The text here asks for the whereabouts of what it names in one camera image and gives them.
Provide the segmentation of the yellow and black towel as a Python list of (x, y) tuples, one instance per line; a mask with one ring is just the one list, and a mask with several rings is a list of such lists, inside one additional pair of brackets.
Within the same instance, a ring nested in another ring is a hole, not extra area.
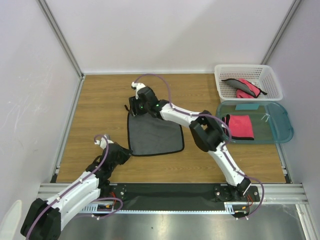
[(151, 157), (179, 153), (185, 148), (182, 127), (149, 114), (127, 114), (127, 139), (132, 155)]

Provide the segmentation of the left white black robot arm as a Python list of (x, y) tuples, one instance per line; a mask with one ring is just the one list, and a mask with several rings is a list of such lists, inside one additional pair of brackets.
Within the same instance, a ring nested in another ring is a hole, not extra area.
[(102, 154), (67, 188), (46, 200), (33, 201), (20, 229), (21, 235), (27, 240), (57, 240), (65, 226), (95, 201), (111, 201), (111, 212), (118, 212), (123, 200), (111, 194), (109, 178), (131, 156), (130, 149), (109, 141)]

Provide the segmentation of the pink and black towel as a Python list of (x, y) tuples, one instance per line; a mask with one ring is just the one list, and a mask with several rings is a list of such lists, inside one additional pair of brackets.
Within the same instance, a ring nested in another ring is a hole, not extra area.
[(253, 141), (254, 131), (249, 115), (227, 114), (221, 119), (231, 131), (232, 140)]

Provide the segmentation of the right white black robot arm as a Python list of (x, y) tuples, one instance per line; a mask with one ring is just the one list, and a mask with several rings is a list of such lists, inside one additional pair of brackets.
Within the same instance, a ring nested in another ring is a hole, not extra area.
[(163, 121), (170, 121), (190, 130), (195, 145), (208, 153), (222, 171), (231, 187), (230, 195), (236, 201), (248, 196), (251, 180), (237, 166), (224, 139), (223, 122), (208, 111), (194, 112), (178, 107), (168, 100), (159, 100), (154, 91), (143, 83), (132, 83), (135, 96), (129, 99), (133, 116), (149, 114)]

